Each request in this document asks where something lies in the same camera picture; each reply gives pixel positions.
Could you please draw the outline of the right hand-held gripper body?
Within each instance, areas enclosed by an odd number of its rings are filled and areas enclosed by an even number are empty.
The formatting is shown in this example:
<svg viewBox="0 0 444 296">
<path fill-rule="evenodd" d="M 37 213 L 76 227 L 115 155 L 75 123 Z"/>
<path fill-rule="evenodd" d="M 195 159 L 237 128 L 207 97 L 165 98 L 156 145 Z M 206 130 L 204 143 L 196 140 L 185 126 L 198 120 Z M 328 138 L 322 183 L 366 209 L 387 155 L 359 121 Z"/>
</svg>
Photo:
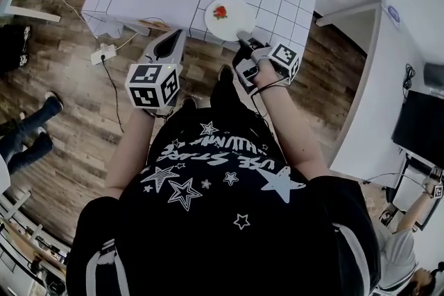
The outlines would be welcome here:
<svg viewBox="0 0 444 296">
<path fill-rule="evenodd" d="M 269 60 L 278 75 L 278 84 L 290 85 L 300 66 L 300 55 L 283 43 L 263 45 L 258 40 L 239 40 L 240 48 L 233 60 L 239 82 L 247 94 L 254 88 L 253 78 L 259 73 L 259 63 Z"/>
</svg>

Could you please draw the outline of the person's right hand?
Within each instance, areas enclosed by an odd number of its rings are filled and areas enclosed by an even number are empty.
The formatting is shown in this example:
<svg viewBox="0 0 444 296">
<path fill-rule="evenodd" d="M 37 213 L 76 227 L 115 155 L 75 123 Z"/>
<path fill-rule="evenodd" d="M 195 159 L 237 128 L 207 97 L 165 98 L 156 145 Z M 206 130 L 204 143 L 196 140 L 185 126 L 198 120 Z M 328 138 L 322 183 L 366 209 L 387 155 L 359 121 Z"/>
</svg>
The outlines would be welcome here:
<svg viewBox="0 0 444 296">
<path fill-rule="evenodd" d="M 258 89 L 267 85 L 278 84 L 284 77 L 277 73 L 269 59 L 260 60 L 257 63 L 258 73 L 253 78 L 253 82 Z"/>
</svg>

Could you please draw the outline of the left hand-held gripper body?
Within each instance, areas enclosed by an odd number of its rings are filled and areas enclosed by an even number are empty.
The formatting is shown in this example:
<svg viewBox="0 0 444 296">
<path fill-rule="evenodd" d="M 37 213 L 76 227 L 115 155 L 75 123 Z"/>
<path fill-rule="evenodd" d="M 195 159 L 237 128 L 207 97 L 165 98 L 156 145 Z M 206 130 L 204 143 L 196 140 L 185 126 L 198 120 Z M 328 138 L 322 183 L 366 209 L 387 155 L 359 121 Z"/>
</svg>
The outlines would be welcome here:
<svg viewBox="0 0 444 296">
<path fill-rule="evenodd" d="M 130 66 L 125 87 L 133 107 L 166 114 L 176 106 L 182 58 L 142 57 Z"/>
</svg>

